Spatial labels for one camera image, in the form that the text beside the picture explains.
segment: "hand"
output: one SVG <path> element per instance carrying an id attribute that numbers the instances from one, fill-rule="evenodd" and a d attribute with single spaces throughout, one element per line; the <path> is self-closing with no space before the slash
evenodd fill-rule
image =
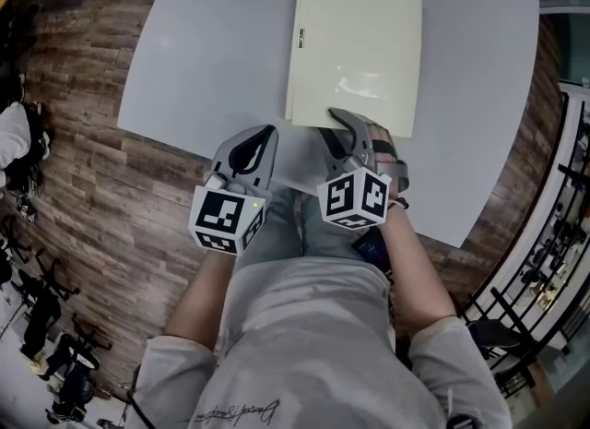
<path id="1" fill-rule="evenodd" d="M 371 136 L 371 140 L 383 140 L 388 144 L 391 144 L 389 133 L 378 125 L 369 125 L 369 135 Z M 390 153 L 375 153 L 375 161 L 378 163 L 397 163 L 394 156 Z M 399 179 L 397 177 L 392 178 L 391 183 L 389 184 L 389 197 L 396 199 L 398 189 Z"/>

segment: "wrist strap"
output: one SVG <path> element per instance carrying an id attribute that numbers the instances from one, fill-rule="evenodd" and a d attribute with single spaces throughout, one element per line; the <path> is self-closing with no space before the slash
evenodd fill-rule
<path id="1" fill-rule="evenodd" d="M 399 206 L 401 209 L 406 210 L 409 208 L 409 204 L 407 203 L 406 199 L 403 197 L 399 197 L 397 199 L 390 199 L 389 200 L 388 209 L 391 209 L 393 206 Z"/>
<path id="2" fill-rule="evenodd" d="M 386 140 L 374 140 L 372 142 L 372 149 L 375 153 L 388 153 L 397 161 L 397 152 L 394 146 Z"/>

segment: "black railing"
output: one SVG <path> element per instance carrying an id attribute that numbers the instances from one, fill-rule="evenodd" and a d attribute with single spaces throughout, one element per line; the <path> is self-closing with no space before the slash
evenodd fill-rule
<path id="1" fill-rule="evenodd" d="M 563 96 L 562 123 L 566 116 L 567 107 L 570 105 L 567 93 L 563 93 Z M 515 330 L 520 335 L 522 343 L 517 348 L 500 350 L 499 352 L 490 349 L 482 351 L 487 360 L 494 360 L 493 364 L 490 362 L 490 369 L 495 374 L 498 386 L 506 398 L 525 386 L 534 385 L 527 367 L 536 360 L 538 353 L 558 332 L 561 332 L 564 338 L 570 341 L 590 316 L 590 277 L 587 277 L 565 312 L 561 314 L 541 341 L 535 341 L 532 338 L 532 332 L 570 285 L 572 277 L 578 271 L 590 245 L 590 231 L 587 232 L 583 228 L 585 213 L 590 206 L 590 176 L 585 175 L 586 167 L 590 165 L 590 148 L 587 145 L 588 139 L 590 139 L 590 125 L 584 123 L 584 107 L 584 103 L 582 103 L 576 141 L 568 165 L 560 165 L 559 167 L 559 170 L 565 174 L 560 191 L 525 260 L 500 291 L 495 288 L 491 289 L 490 292 L 494 299 L 491 304 L 485 306 L 485 309 L 479 305 L 477 299 L 481 290 L 489 285 L 489 281 L 485 283 L 485 286 L 480 287 L 478 294 L 470 297 L 464 307 L 467 309 L 474 305 L 481 314 L 481 319 L 505 320 L 508 317 L 512 321 L 512 324 L 508 326 L 509 329 Z M 566 205 L 564 199 L 567 196 L 570 198 Z M 564 267 L 568 253 L 576 245 L 583 245 L 580 255 Z M 549 266 L 546 266 L 548 257 L 551 257 L 551 261 Z M 520 289 L 518 289 L 518 285 L 515 285 L 515 281 L 519 277 L 522 282 Z M 532 299 L 526 305 L 521 303 L 519 311 L 516 306 L 527 291 L 531 292 Z M 541 306 L 543 310 L 540 317 L 532 326 L 526 326 L 523 323 L 524 318 L 543 297 L 548 300 L 546 305 Z M 494 315 L 492 310 L 495 306 L 499 306 L 501 311 L 499 314 L 496 311 Z M 466 319 L 467 323 L 469 322 L 464 312 L 461 312 L 461 316 Z"/>
<path id="2" fill-rule="evenodd" d="M 555 156 L 557 155 L 557 150 L 558 150 L 557 145 L 559 144 L 559 141 L 561 139 L 561 135 L 563 133 L 563 128 L 565 127 L 565 119 L 567 117 L 568 107 L 570 105 L 570 96 L 568 95 L 568 93 L 565 93 L 565 92 L 562 93 L 562 96 L 563 96 L 563 103 L 561 106 L 561 118 L 560 118 L 560 125 L 558 128 L 557 136 L 556 136 L 556 145 L 554 146 L 553 150 L 551 151 L 551 155 L 548 160 L 549 167 L 543 173 L 543 178 L 541 179 L 541 183 L 540 183 L 541 185 L 544 185 L 547 182 L 547 179 L 549 178 L 549 173 L 551 172 L 551 166 L 553 165 L 553 162 L 555 161 Z M 560 192 L 558 193 L 558 198 L 561 196 L 561 192 L 563 191 L 564 186 L 565 186 L 565 183 L 562 183 L 561 187 L 560 187 Z M 533 205 L 535 205 L 538 202 L 538 199 L 541 196 L 542 192 L 543 192 L 543 188 L 539 188 L 537 190 L 537 193 L 535 194 L 535 197 L 533 198 L 533 202 L 532 202 Z M 553 205 L 554 208 L 557 207 L 558 203 L 559 203 L 559 200 L 556 201 L 555 204 Z M 528 220 L 531 217 L 531 214 L 533 213 L 533 210 L 534 210 L 534 207 L 529 208 L 525 217 L 523 218 L 523 223 L 528 222 Z M 498 272 L 498 270 L 500 269 L 500 267 L 502 266 L 502 264 L 504 263 L 504 261 L 506 260 L 508 255 L 511 254 L 514 246 L 518 242 L 518 239 L 519 239 L 519 236 L 514 237 L 512 243 L 508 246 L 506 251 L 503 253 L 501 259 L 498 261 L 498 265 L 496 265 L 496 267 L 486 277 L 486 279 L 483 280 L 483 282 L 478 287 L 478 289 L 475 291 L 475 293 L 473 293 L 471 296 L 469 296 L 469 299 L 465 305 L 465 309 L 468 309 L 471 305 L 474 305 L 479 310 L 479 312 L 483 315 L 483 311 L 481 309 L 479 309 L 478 297 L 488 287 L 491 280 L 493 279 L 495 274 Z"/>

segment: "metal railing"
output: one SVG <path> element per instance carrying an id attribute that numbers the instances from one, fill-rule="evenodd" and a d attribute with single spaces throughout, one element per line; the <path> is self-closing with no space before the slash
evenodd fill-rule
<path id="1" fill-rule="evenodd" d="M 569 97 L 567 93 L 563 93 L 563 95 L 563 115 L 565 115 Z M 511 396 L 525 386 L 534 385 L 534 381 L 530 378 L 527 370 L 528 365 L 535 361 L 537 354 L 558 332 L 561 332 L 564 338 L 570 341 L 590 316 L 590 277 L 586 277 L 584 285 L 577 291 L 549 332 L 540 341 L 535 341 L 532 337 L 532 332 L 543 321 L 564 290 L 570 285 L 572 277 L 578 271 L 584 254 L 590 245 L 590 230 L 586 232 L 583 228 L 585 213 L 590 206 L 590 176 L 584 175 L 586 167 L 590 164 L 590 148 L 587 145 L 588 139 L 590 139 L 590 125 L 584 123 L 584 108 L 584 103 L 582 103 L 576 142 L 569 163 L 567 166 L 559 166 L 559 170 L 565 174 L 560 191 L 541 232 L 528 251 L 525 260 L 500 290 L 495 288 L 490 290 L 493 297 L 491 304 L 482 308 L 477 301 L 477 296 L 474 296 L 463 308 L 467 309 L 473 304 L 481 314 L 482 319 L 498 318 L 506 322 L 506 318 L 509 318 L 512 324 L 507 327 L 515 330 L 521 336 L 522 343 L 517 348 L 505 349 L 499 352 L 492 350 L 482 351 L 484 358 L 495 361 L 494 363 L 490 362 L 490 369 L 492 373 L 495 373 L 498 386 L 505 397 Z M 579 253 L 579 256 L 573 259 L 570 257 L 566 264 L 568 253 L 572 251 L 574 246 L 577 247 L 575 253 Z M 548 257 L 551 257 L 549 265 L 547 265 Z M 549 267 L 549 271 L 546 273 L 543 267 Z M 558 272 L 560 272 L 562 278 L 559 277 L 560 283 L 558 283 L 559 286 L 556 286 L 555 281 L 557 281 Z M 518 283 L 515 285 L 519 277 L 522 282 L 520 289 L 518 289 Z M 533 282 L 535 282 L 534 290 L 531 288 Z M 530 303 L 520 303 L 518 305 L 526 292 L 532 294 Z M 528 316 L 534 306 L 540 306 L 539 300 L 541 297 L 549 295 L 551 297 L 547 304 L 541 306 L 543 310 L 540 316 L 532 325 L 529 319 L 526 326 L 524 318 Z M 499 317 L 497 317 L 497 312 L 492 313 L 495 306 L 501 308 Z M 461 316 L 466 319 L 467 323 L 469 322 L 464 312 L 461 312 Z"/>

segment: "person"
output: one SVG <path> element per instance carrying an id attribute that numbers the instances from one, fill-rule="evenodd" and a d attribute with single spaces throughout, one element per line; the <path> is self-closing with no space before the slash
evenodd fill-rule
<path id="1" fill-rule="evenodd" d="M 45 338 L 49 327 L 62 315 L 62 308 L 57 296 L 48 287 L 43 286 L 40 280 L 35 280 L 24 271 L 18 272 L 22 280 L 22 291 L 36 299 L 30 312 L 30 320 L 25 330 L 24 344 L 20 347 L 20 353 L 30 360 L 35 360 L 36 355 L 43 350 Z"/>
<path id="2" fill-rule="evenodd" d="M 41 105 L 34 110 L 15 101 L 0 113 L 0 187 L 27 193 L 31 169 L 50 154 L 41 126 Z"/>
<path id="3" fill-rule="evenodd" d="M 315 197 L 302 199 L 300 239 L 294 198 L 274 194 L 238 260 L 206 254 L 163 335 L 147 343 L 125 427 L 512 427 L 404 209 L 389 208 L 380 229 L 411 370 L 395 356 L 389 282 L 349 246 L 351 232 L 322 221 Z"/>
<path id="4" fill-rule="evenodd" d="M 39 375 L 39 378 L 44 381 L 49 381 L 52 375 L 55 374 L 64 365 L 70 365 L 73 362 L 74 354 L 80 354 L 84 358 L 95 360 L 94 356 L 88 352 L 84 347 L 78 345 L 76 340 L 69 334 L 63 334 L 57 342 L 57 347 L 53 353 L 47 357 L 47 370 L 44 374 Z"/>
<path id="5" fill-rule="evenodd" d="M 82 423 L 86 417 L 86 405 L 92 400 L 89 390 L 89 369 L 76 365 L 66 376 L 61 387 L 51 384 L 47 390 L 53 395 L 52 410 L 45 410 L 47 421 L 59 424 L 64 421 Z"/>

